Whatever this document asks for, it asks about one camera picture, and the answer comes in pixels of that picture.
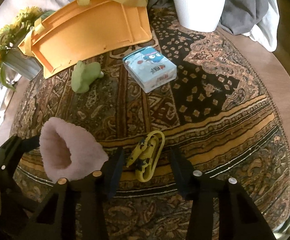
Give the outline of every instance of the gray wooden planter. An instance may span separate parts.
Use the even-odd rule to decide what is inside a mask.
[[[18,43],[9,50],[3,64],[28,80],[32,80],[42,70],[43,66],[35,57],[24,55],[17,46]]]

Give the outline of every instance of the green plush toy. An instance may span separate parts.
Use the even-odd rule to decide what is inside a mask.
[[[79,60],[72,73],[72,90],[76,93],[85,93],[89,90],[90,84],[103,76],[104,73],[101,71],[101,65],[98,62],[86,65]]]

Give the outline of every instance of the patterned tablecloth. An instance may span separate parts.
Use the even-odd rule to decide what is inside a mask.
[[[11,135],[29,138],[56,116],[87,129],[108,154],[118,146],[128,154],[150,131],[164,132],[167,147],[154,177],[141,183],[133,167],[125,168],[117,196],[104,204],[110,239],[184,239],[191,202],[175,191],[166,154],[171,145],[178,145],[208,175],[237,178],[276,227],[290,212],[290,152],[266,87],[220,32],[185,29],[168,9],[151,10],[149,18],[150,42],[87,60],[100,62],[105,73],[87,93],[72,91],[73,67],[47,80],[40,73],[27,88]],[[177,65],[178,76],[145,94],[128,75],[122,57],[148,45]],[[52,185],[39,149],[24,154],[14,178],[27,196],[39,201]],[[215,238],[217,228],[215,204]]]

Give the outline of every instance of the pink fluffy object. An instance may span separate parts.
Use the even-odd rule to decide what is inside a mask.
[[[39,144],[45,172],[54,183],[59,178],[82,179],[108,160],[93,135],[57,117],[44,124]]]

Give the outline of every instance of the orange box lid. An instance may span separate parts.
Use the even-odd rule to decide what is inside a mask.
[[[79,60],[152,39],[146,6],[131,7],[113,0],[90,0],[80,6],[78,1],[37,21],[33,32],[19,44],[24,54],[35,56],[43,65],[45,78]]]

